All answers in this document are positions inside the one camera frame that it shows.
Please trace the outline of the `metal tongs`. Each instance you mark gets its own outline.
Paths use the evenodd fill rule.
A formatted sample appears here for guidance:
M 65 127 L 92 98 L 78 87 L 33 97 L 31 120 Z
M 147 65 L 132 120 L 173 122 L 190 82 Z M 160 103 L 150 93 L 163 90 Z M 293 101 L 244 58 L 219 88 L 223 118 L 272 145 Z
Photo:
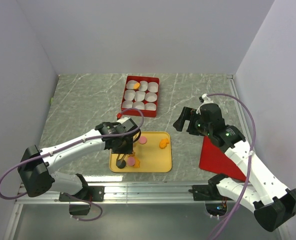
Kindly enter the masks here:
M 116 158 L 116 166 L 119 168 L 119 169 L 123 169 L 125 168 L 126 166 L 126 161 L 125 161 L 125 157 L 126 157 L 126 154 L 121 154 L 119 153 L 117 158 Z

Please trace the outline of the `round tan cookie top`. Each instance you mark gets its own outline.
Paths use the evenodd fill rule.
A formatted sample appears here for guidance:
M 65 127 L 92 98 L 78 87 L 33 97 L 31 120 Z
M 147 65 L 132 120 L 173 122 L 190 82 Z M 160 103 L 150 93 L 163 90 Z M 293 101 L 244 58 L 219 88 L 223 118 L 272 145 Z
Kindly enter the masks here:
M 137 90 L 137 89 L 139 89 L 139 87 L 140 87 L 140 83 L 137 82 L 137 83 L 134 84 L 133 89 Z

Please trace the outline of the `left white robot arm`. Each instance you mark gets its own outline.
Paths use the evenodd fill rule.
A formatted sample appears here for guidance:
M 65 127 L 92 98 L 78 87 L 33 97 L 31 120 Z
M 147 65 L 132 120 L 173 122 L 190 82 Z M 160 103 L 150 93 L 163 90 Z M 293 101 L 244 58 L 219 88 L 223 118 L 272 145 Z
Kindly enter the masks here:
M 102 122 L 89 132 L 59 145 L 38 149 L 28 147 L 18 167 L 22 183 L 30 198 L 48 191 L 69 194 L 77 201 L 91 198 L 90 187 L 82 174 L 59 172 L 64 165 L 94 152 L 110 150 L 114 154 L 132 153 L 134 136 L 140 128 L 130 117 Z

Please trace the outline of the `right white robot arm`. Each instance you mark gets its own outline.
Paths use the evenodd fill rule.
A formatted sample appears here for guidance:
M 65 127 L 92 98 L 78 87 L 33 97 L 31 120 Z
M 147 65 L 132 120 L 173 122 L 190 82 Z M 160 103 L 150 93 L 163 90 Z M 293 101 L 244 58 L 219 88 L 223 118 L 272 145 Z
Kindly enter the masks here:
M 290 189 L 265 166 L 251 150 L 250 143 L 234 125 L 228 125 L 220 107 L 202 104 L 199 109 L 184 107 L 173 127 L 181 132 L 203 136 L 230 159 L 244 174 L 250 187 L 235 182 L 224 173 L 208 181 L 208 194 L 214 200 L 227 197 L 250 210 L 259 225 L 273 232 L 296 215 L 296 188 Z

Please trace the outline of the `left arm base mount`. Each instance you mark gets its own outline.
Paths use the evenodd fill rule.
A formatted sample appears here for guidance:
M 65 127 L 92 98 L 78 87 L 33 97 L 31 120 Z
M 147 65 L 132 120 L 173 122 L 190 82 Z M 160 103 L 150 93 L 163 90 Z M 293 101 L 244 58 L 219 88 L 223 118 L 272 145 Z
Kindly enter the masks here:
M 70 215 L 74 217 L 86 216 L 90 213 L 93 204 L 104 200 L 104 194 L 104 186 L 87 186 L 74 195 L 61 192 L 58 201 L 69 203 Z

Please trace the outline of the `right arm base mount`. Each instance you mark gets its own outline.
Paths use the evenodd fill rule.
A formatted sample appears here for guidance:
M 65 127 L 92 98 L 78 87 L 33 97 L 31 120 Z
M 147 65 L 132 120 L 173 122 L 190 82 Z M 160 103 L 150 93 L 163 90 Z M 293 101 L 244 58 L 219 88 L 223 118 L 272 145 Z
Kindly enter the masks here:
M 219 194 L 214 186 L 192 185 L 188 190 L 195 202 L 204 202 L 205 214 L 210 218 L 221 220 L 228 214 L 228 201 L 231 199 Z

